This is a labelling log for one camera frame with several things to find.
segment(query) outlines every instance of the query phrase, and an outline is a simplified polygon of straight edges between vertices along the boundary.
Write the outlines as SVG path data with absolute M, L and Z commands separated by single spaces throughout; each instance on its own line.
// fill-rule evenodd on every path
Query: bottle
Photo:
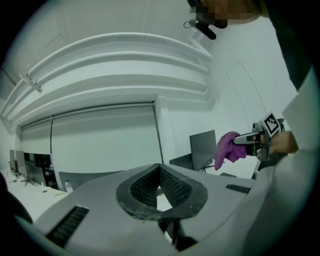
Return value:
M 68 193 L 71 193 L 74 191 L 74 189 L 72 188 L 71 183 L 69 182 L 69 180 L 66 178 L 65 179 L 65 189 Z

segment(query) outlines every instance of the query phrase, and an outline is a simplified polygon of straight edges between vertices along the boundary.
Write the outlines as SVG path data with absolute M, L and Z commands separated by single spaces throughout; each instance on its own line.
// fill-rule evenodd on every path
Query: desk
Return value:
M 231 174 L 237 178 L 251 179 L 254 172 L 258 169 L 260 161 L 255 156 L 247 156 L 246 158 L 240 158 L 236 162 L 231 162 L 227 159 L 224 160 L 224 164 L 219 170 L 215 170 L 214 167 L 206 168 L 205 172 L 211 175 L 220 175 L 222 173 Z
M 1 170 L 1 173 L 5 177 L 8 191 L 26 208 L 33 222 L 35 222 L 51 206 L 68 195 L 63 191 L 56 190 L 48 186 L 42 186 L 33 181 L 28 182 L 25 186 L 25 182 L 20 182 L 25 180 L 22 176 L 17 178 L 17 182 L 11 182 L 16 179 L 16 176 L 14 176 L 10 171 L 8 172 L 8 170 Z

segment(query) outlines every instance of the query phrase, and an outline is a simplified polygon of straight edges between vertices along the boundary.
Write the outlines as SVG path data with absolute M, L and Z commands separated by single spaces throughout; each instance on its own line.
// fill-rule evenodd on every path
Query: purple glove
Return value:
M 246 158 L 247 146 L 246 145 L 234 145 L 233 140 L 235 137 L 240 136 L 235 131 L 230 131 L 223 135 L 217 144 L 217 151 L 214 163 L 214 169 L 217 171 L 221 168 L 224 163 L 224 159 L 230 160 L 232 163 L 237 161 L 239 158 Z

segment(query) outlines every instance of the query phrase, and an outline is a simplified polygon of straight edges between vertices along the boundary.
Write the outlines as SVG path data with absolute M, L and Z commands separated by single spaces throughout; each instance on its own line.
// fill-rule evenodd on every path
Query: computer monitor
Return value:
M 10 149 L 10 165 L 11 170 L 16 170 L 15 151 L 13 149 Z
M 216 132 L 210 130 L 190 136 L 192 169 L 199 171 L 215 157 L 217 152 Z
M 18 166 L 18 172 L 22 174 L 25 178 L 28 177 L 28 172 L 26 168 L 26 161 L 25 161 L 25 153 L 23 151 L 17 150 L 15 152 L 16 155 L 16 163 Z
M 40 154 L 39 155 L 39 167 L 49 168 L 51 165 L 51 158 L 49 154 Z
M 24 160 L 26 162 L 30 162 L 30 154 L 29 153 L 23 153 L 24 154 Z
M 31 181 L 34 181 L 39 184 L 43 183 L 45 186 L 47 185 L 42 168 L 36 167 L 28 163 L 25 164 L 25 167 L 28 172 L 28 177 Z

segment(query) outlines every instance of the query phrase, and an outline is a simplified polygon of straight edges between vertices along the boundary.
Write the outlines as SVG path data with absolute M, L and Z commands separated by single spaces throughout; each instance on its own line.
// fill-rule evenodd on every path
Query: curved ceiling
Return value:
M 186 0 L 49 0 L 26 22 L 2 63 L 0 97 L 19 75 L 58 49 L 88 37 L 140 32 L 186 42 L 192 18 Z

